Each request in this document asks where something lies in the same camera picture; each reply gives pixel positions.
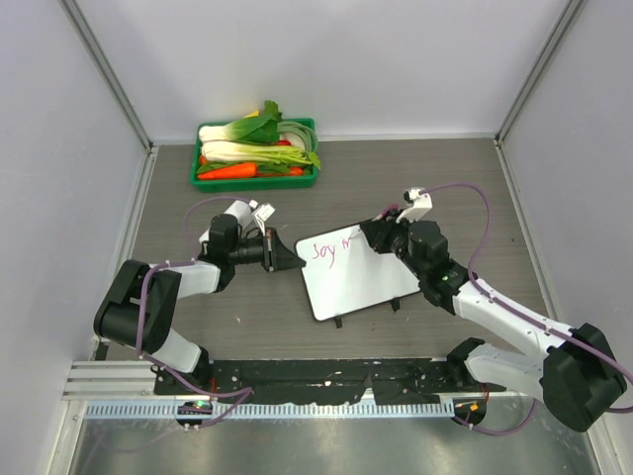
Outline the pink white marker pen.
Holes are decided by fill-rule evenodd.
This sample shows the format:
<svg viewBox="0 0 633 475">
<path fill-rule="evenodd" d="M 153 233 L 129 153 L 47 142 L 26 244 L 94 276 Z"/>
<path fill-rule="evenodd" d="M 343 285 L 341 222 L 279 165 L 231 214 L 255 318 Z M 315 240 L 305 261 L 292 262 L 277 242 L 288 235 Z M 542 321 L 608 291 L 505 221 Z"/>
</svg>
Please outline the pink white marker pen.
<svg viewBox="0 0 633 475">
<path fill-rule="evenodd" d="M 383 212 L 381 212 L 375 221 L 395 222 L 399 217 L 402 209 L 398 204 L 392 204 L 388 206 Z"/>
</svg>

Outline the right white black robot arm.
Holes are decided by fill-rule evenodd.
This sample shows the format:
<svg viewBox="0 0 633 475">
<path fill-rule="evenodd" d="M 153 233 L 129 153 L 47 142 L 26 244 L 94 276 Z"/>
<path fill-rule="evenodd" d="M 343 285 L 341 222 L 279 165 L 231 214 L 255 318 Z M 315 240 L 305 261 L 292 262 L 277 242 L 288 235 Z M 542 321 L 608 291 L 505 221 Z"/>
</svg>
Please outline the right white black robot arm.
<svg viewBox="0 0 633 475">
<path fill-rule="evenodd" d="M 467 391 L 486 383 L 522 393 L 577 432 L 605 413 L 618 412 L 615 404 L 632 376 L 598 328 L 569 327 L 504 297 L 451 257 L 448 240 L 434 222 L 385 216 L 361 223 L 360 230 L 372 250 L 394 255 L 412 273 L 430 304 L 513 346 L 508 352 L 475 338 L 463 342 L 446 367 L 452 387 Z"/>
</svg>

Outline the small whiteboard with black frame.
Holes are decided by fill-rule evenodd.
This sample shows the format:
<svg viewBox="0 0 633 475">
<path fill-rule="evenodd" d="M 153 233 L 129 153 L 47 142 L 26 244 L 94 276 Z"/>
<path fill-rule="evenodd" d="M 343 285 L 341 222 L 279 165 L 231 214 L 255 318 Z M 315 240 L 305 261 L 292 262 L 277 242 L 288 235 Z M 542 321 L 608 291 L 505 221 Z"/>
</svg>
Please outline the small whiteboard with black frame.
<svg viewBox="0 0 633 475">
<path fill-rule="evenodd" d="M 419 291 L 405 265 L 391 253 L 375 252 L 357 224 L 299 239 L 295 253 L 306 263 L 303 281 L 318 322 Z"/>
</svg>

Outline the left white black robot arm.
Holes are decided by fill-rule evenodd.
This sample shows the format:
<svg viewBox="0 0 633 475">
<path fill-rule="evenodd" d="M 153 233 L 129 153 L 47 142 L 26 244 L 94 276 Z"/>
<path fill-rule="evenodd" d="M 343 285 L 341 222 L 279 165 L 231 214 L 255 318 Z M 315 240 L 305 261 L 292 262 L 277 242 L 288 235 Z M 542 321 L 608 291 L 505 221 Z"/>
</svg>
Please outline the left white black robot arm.
<svg viewBox="0 0 633 475">
<path fill-rule="evenodd" d="M 238 265 L 258 264 L 266 272 L 305 267 L 277 230 L 265 226 L 273 213 L 268 203 L 238 199 L 211 219 L 198 239 L 197 257 L 182 263 L 125 261 L 96 312 L 96 336 L 171 370 L 188 394 L 203 393 L 211 387 L 213 365 L 203 347 L 172 328 L 176 304 L 223 291 Z"/>
</svg>

